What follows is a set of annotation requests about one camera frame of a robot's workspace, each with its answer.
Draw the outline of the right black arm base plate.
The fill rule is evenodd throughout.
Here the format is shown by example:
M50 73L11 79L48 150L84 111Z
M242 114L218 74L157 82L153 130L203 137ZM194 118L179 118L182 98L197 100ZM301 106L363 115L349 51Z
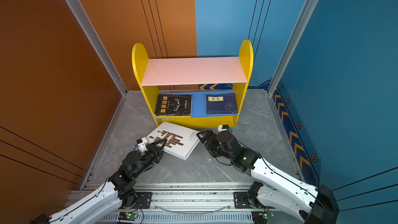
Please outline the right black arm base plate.
M252 209L275 209L271 206L265 206L258 198L247 191L233 193L234 206L237 209L252 208Z

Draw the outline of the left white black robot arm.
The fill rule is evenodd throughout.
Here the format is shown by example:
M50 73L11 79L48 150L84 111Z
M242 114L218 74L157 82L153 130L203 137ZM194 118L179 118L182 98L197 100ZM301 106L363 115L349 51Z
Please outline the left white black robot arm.
M167 140L147 144L144 149L133 150L123 159L122 165L111 177L88 196L71 206L47 217L41 214L31 224L94 224L121 206L133 206L136 179L164 155Z

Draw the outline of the white brown patterned booklet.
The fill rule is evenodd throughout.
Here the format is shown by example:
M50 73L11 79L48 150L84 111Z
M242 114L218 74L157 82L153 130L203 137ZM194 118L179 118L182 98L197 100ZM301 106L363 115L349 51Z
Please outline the white brown patterned booklet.
M146 140L148 143L166 140L164 151L186 160L200 141L198 133L199 131L194 129L164 122L146 136Z

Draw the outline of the dark book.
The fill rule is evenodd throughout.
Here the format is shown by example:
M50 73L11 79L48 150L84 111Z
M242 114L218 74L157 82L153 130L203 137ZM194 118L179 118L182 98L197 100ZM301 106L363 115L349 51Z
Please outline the dark book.
M191 94L159 94L154 111L155 116L190 116Z

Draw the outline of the navy book bottom yellow label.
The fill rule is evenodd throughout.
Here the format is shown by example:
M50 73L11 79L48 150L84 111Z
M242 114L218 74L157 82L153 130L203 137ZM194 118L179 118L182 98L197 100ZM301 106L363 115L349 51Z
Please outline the navy book bottom yellow label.
M238 113L236 95L234 93L207 94L207 115L232 115Z

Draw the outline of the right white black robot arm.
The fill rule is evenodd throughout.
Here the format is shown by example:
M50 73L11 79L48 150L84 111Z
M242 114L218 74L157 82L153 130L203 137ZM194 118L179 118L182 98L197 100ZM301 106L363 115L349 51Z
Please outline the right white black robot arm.
M226 158L237 171L255 179L247 191L247 199L255 208L272 207L305 224L334 224L340 212L330 188L305 183L266 161L225 126L215 134L208 130L197 134L209 154Z

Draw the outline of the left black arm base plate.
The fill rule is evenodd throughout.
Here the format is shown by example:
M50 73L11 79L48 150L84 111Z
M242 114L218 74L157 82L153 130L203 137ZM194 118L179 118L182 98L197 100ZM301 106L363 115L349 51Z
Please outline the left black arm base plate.
M122 200L125 209L149 209L152 201L152 192L133 192Z

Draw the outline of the yellow cartoon cover book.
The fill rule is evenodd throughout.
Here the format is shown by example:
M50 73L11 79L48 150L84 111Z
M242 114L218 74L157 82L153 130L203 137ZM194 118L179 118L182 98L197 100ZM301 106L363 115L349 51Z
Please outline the yellow cartoon cover book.
M174 119L174 118L191 118L191 116L177 116L177 115L170 115L170 116L155 116L156 119Z

